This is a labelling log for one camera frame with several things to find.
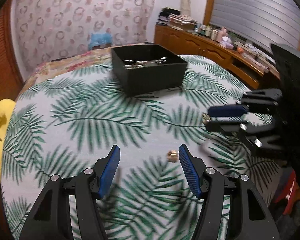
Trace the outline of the small gold brooch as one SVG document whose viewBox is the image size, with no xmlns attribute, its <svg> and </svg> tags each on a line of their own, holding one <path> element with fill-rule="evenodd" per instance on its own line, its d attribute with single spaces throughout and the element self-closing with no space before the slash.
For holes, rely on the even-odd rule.
<svg viewBox="0 0 300 240">
<path fill-rule="evenodd" d="M 170 163 L 176 163 L 179 160 L 178 152 L 176 150 L 170 150 L 166 154 L 166 160 Z"/>
</svg>

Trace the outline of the silver floral hair comb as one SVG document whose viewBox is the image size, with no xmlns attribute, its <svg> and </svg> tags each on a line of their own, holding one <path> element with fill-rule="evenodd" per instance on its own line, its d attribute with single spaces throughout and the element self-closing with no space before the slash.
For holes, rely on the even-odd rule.
<svg viewBox="0 0 300 240">
<path fill-rule="evenodd" d="M 167 57 L 154 59 L 150 61 L 122 60 L 126 69 L 136 69 L 144 67 L 153 67 L 167 62 Z"/>
</svg>

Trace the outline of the black open jewelry box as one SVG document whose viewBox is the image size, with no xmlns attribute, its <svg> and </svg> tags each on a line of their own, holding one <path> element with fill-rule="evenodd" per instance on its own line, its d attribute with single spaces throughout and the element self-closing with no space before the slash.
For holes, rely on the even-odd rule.
<svg viewBox="0 0 300 240">
<path fill-rule="evenodd" d="M 153 67 L 126 69 L 122 60 L 150 61 L 167 57 Z M 187 62 L 158 44 L 137 44 L 111 48 L 113 73 L 128 96 L 178 87 L 183 83 Z"/>
</svg>

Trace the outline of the wooden sideboard cabinet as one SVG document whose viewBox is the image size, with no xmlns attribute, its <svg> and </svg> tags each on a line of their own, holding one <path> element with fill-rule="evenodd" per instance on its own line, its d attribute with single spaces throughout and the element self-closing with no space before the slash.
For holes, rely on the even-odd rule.
<svg viewBox="0 0 300 240">
<path fill-rule="evenodd" d="M 212 60 L 229 71 L 248 88 L 280 88 L 280 75 L 276 70 L 262 70 L 238 52 L 221 47 L 203 36 L 156 25 L 154 43 L 179 55 L 199 55 Z"/>
</svg>

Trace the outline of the pink tissue box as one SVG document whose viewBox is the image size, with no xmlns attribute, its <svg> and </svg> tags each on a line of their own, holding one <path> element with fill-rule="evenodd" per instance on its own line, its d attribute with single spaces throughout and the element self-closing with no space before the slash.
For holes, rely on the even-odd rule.
<svg viewBox="0 0 300 240">
<path fill-rule="evenodd" d="M 227 48 L 227 49 L 231 49 L 231 50 L 233 50 L 233 44 L 232 44 L 232 41 L 231 41 L 231 39 L 229 38 L 229 37 L 227 37 L 227 36 L 223 36 L 222 38 L 221 38 L 221 41 L 220 41 L 220 46 L 222 46 L 223 48 Z"/>
</svg>

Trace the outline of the bottles on sideboard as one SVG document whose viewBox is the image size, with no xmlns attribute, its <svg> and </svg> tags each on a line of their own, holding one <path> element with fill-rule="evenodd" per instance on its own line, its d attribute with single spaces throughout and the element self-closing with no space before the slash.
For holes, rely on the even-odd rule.
<svg viewBox="0 0 300 240">
<path fill-rule="evenodd" d="M 221 42 L 223 37 L 228 36 L 228 32 L 225 27 L 217 29 L 213 28 L 212 25 L 199 24 L 197 25 L 195 31 L 197 34 L 210 38 L 211 40 L 216 41 L 218 43 Z"/>
</svg>

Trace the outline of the palm leaf print bedspread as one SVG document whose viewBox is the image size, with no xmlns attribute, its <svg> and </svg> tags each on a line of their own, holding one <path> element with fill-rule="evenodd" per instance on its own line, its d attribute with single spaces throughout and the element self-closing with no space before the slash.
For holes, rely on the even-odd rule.
<svg viewBox="0 0 300 240">
<path fill-rule="evenodd" d="M 255 158 L 234 137 L 209 133 L 202 114 L 232 104 L 247 87 L 212 61 L 186 55 L 183 84 L 127 97 L 109 60 L 75 68 L 23 92 L 8 125 L 1 189 L 15 239 L 53 174 L 75 176 L 108 155 L 121 159 L 109 194 L 98 202 L 110 239 L 190 239 L 202 201 L 167 153 L 186 144 L 224 175 L 247 174 L 269 204 L 281 168 Z"/>
</svg>

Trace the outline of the stack of folded clothes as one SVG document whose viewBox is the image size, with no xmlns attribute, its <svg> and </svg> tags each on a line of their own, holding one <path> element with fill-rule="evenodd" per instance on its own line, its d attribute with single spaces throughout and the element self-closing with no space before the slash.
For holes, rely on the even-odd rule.
<svg viewBox="0 0 300 240">
<path fill-rule="evenodd" d="M 192 31 L 197 26 L 197 22 L 190 18 L 190 16 L 181 15 L 179 10 L 168 7 L 162 8 L 157 24 L 183 31 Z"/>
</svg>

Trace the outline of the grey window blind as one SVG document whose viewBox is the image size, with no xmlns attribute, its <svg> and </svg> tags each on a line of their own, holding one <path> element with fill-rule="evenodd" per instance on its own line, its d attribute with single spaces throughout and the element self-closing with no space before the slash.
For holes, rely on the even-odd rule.
<svg viewBox="0 0 300 240">
<path fill-rule="evenodd" d="M 299 46 L 300 9 L 293 0 L 214 0 L 210 22 L 265 50 L 272 43 Z"/>
</svg>

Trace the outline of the blue plush toy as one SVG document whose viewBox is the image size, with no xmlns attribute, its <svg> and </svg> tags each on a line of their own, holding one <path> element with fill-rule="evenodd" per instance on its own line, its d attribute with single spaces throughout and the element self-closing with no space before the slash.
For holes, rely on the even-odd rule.
<svg viewBox="0 0 300 240">
<path fill-rule="evenodd" d="M 89 50 L 111 47 L 113 37 L 110 33 L 91 34 Z"/>
</svg>

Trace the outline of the brown louvered wardrobe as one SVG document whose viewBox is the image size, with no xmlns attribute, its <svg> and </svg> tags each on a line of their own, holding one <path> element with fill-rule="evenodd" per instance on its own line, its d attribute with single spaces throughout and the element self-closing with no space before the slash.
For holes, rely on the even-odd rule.
<svg viewBox="0 0 300 240">
<path fill-rule="evenodd" d="M 0 100 L 16 99 L 24 85 L 13 52 L 11 36 L 11 3 L 12 0 L 7 0 L 0 9 Z M 0 239 L 13 239 L 5 218 L 1 197 L 1 185 Z"/>
</svg>

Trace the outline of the floral quilt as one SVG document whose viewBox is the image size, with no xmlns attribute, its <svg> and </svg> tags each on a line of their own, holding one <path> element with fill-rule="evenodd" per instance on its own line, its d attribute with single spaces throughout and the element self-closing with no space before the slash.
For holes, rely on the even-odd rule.
<svg viewBox="0 0 300 240">
<path fill-rule="evenodd" d="M 25 82 L 25 85 L 19 95 L 41 83 L 47 79 L 59 76 L 61 74 L 71 72 L 76 69 L 90 67 L 95 64 L 110 63 L 111 62 L 111 48 L 102 48 L 87 51 L 86 53 L 60 59 L 57 61 L 50 61 L 40 64 Z"/>
</svg>

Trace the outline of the circle patterned curtain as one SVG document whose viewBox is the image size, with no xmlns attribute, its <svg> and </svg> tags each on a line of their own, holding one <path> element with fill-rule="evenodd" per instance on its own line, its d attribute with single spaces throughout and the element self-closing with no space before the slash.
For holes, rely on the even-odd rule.
<svg viewBox="0 0 300 240">
<path fill-rule="evenodd" d="M 13 0 L 14 29 L 27 72 L 41 63 L 89 50 L 91 34 L 110 33 L 112 45 L 146 40 L 155 0 Z"/>
</svg>

